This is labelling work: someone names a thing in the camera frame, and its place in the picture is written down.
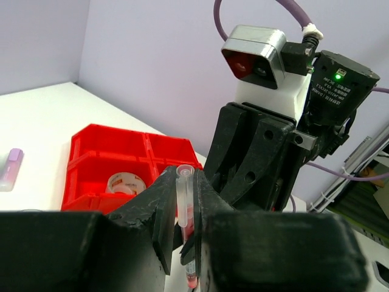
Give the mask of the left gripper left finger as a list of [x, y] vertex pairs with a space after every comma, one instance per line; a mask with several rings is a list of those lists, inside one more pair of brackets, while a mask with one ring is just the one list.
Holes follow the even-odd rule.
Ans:
[[140, 195], [109, 218], [107, 291], [163, 291], [171, 270], [176, 168], [167, 167]]

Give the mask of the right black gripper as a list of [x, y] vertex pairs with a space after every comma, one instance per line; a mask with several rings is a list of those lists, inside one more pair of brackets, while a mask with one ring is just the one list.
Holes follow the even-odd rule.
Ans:
[[249, 103], [220, 109], [204, 173], [237, 209], [283, 210], [306, 151], [294, 143], [296, 121]]

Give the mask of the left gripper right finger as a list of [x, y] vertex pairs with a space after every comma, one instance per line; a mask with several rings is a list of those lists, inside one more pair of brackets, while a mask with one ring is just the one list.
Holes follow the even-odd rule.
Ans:
[[242, 238], [235, 210], [202, 170], [194, 174], [194, 257], [201, 291], [242, 291]]

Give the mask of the clear pen cap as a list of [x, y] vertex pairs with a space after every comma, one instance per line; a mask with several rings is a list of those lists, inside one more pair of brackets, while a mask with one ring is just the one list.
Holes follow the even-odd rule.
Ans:
[[176, 196], [178, 225], [186, 228], [193, 218], [193, 176], [195, 168], [188, 164], [176, 169]]

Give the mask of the large clear tape roll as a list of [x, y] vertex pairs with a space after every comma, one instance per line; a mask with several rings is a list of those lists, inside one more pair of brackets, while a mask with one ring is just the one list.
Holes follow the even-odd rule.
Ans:
[[113, 174], [107, 182], [107, 193], [124, 193], [138, 195], [146, 189], [146, 184], [137, 175], [128, 172]]

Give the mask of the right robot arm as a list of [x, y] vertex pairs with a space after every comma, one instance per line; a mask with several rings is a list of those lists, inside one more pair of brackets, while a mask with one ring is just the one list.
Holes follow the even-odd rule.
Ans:
[[301, 117], [286, 114], [286, 101], [271, 109], [230, 102], [219, 112], [205, 176], [222, 199], [237, 209], [285, 208], [300, 169], [333, 154], [349, 138], [357, 108], [379, 76], [343, 55], [324, 50], [307, 76]]

